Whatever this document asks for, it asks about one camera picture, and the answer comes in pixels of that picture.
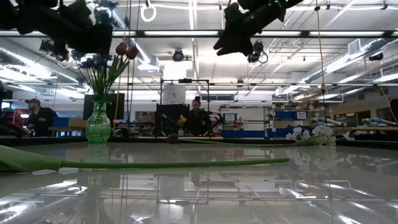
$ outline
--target man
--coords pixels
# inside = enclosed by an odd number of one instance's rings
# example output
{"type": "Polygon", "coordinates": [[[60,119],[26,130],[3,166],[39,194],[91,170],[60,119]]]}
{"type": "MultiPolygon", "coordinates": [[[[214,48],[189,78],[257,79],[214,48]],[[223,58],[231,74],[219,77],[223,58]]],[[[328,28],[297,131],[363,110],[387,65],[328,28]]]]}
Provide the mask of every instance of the man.
{"type": "Polygon", "coordinates": [[[52,126],[53,119],[58,118],[58,115],[51,108],[41,107],[38,99],[25,100],[25,102],[32,110],[27,128],[35,131],[35,137],[51,136],[49,127],[52,126]]]}

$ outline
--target dark jacket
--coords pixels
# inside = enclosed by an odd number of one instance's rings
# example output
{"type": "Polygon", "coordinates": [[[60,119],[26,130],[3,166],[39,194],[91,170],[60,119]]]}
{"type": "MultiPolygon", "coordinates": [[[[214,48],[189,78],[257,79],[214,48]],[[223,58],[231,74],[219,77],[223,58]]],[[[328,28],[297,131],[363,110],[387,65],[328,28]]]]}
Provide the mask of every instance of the dark jacket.
{"type": "Polygon", "coordinates": [[[35,137],[41,136],[51,136],[51,131],[49,131],[49,127],[52,126],[53,119],[58,118],[58,115],[51,108],[43,108],[40,107],[39,112],[37,114],[31,113],[29,115],[29,124],[34,125],[35,137]],[[44,122],[38,121],[39,118],[44,118],[44,122]]]}
{"type": "Polygon", "coordinates": [[[192,135],[205,135],[207,131],[209,131],[207,134],[212,134],[210,117],[205,110],[191,110],[185,118],[187,121],[183,128],[192,135]]]}

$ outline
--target baseball cap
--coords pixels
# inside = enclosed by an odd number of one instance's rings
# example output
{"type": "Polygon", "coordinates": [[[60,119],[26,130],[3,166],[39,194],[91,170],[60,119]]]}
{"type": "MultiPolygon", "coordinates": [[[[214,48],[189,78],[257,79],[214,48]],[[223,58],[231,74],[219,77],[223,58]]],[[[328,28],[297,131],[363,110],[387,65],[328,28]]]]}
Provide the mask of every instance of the baseball cap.
{"type": "Polygon", "coordinates": [[[40,100],[38,99],[25,100],[25,103],[37,103],[38,105],[40,105],[40,100]]]}

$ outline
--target person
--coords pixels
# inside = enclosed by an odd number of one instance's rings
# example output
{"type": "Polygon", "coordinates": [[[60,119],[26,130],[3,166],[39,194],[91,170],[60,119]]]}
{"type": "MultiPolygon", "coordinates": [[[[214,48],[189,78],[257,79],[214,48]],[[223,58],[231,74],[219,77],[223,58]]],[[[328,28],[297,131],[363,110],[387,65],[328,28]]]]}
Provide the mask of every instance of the person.
{"type": "Polygon", "coordinates": [[[192,101],[192,110],[189,111],[188,116],[184,117],[181,115],[180,119],[177,121],[177,126],[183,124],[183,129],[186,129],[194,136],[202,136],[208,131],[211,132],[210,117],[200,106],[200,96],[196,96],[192,101]]]}
{"type": "Polygon", "coordinates": [[[41,107],[38,99],[25,100],[25,102],[32,111],[28,118],[27,128],[35,131],[35,137],[51,136],[49,127],[58,115],[51,108],[41,107]]]}

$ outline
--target cardboard box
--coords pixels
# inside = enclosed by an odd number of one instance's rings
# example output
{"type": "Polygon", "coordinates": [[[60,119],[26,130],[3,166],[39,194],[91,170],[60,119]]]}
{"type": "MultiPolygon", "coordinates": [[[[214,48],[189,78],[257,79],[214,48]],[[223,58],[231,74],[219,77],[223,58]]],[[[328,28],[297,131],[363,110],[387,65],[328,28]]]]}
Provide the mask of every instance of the cardboard box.
{"type": "Polygon", "coordinates": [[[69,118],[68,127],[85,128],[86,125],[87,121],[85,121],[83,118],[69,118]]]}
{"type": "Polygon", "coordinates": [[[154,122],[153,115],[141,115],[141,118],[138,122],[154,122]]]}

